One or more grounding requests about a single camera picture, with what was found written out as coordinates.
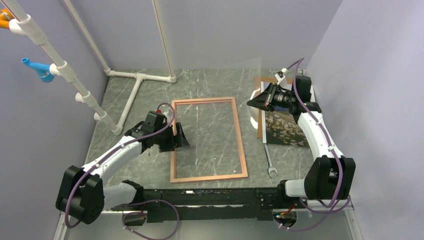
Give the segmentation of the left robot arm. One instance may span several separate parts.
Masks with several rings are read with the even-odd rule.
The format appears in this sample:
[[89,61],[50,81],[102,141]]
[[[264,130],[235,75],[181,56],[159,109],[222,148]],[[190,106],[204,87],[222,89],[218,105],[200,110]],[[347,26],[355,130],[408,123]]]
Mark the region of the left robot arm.
[[153,146],[163,153],[189,145],[180,122],[169,123],[160,110],[149,111],[144,121],[128,129],[107,152],[64,172],[55,207],[84,224],[93,223],[103,210],[120,205],[137,210],[146,200],[143,186],[131,180],[106,186],[111,177]]

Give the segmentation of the landscape photo print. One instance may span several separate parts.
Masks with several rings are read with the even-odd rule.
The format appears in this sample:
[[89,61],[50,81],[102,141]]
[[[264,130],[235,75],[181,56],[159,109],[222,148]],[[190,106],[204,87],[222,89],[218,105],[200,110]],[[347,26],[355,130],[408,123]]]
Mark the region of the landscape photo print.
[[308,148],[309,144],[302,129],[295,123],[287,108],[276,107],[275,111],[262,111],[265,134],[263,140],[272,145]]

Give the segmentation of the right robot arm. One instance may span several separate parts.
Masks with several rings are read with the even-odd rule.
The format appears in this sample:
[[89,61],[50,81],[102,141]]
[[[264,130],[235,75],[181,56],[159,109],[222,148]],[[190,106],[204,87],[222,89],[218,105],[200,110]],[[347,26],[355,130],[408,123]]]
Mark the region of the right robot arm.
[[288,109],[303,131],[314,158],[303,179],[282,182],[283,189],[275,194],[276,203],[282,208],[289,207],[295,198],[328,200],[329,205],[333,205],[337,200],[346,200],[350,196],[356,163],[334,143],[319,104],[312,101],[311,88],[311,78],[299,76],[293,81],[291,89],[271,83],[247,101],[248,106],[264,112]]

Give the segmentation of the wooden picture frame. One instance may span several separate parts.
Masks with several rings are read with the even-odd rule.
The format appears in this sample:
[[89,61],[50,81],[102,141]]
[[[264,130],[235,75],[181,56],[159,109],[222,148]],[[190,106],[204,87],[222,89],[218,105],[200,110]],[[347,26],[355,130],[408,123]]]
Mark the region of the wooden picture frame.
[[240,128],[240,122],[239,122],[239,116],[238,116],[238,110],[236,106],[235,97],[228,96],[228,97],[174,99],[171,101],[171,105],[174,110],[176,110],[177,107],[180,105],[199,105],[199,104],[218,104],[218,103],[231,104],[232,116],[234,121],[234,130],[235,130],[235,136],[236,136],[236,142],[237,142],[237,150],[238,150],[240,166],[241,166],[241,173],[178,178],[177,177],[177,152],[174,150],[170,154],[170,182],[172,184],[243,179],[248,177],[248,168],[247,168],[247,162],[245,158],[244,145],[242,140],[242,134],[241,134],[241,128]]

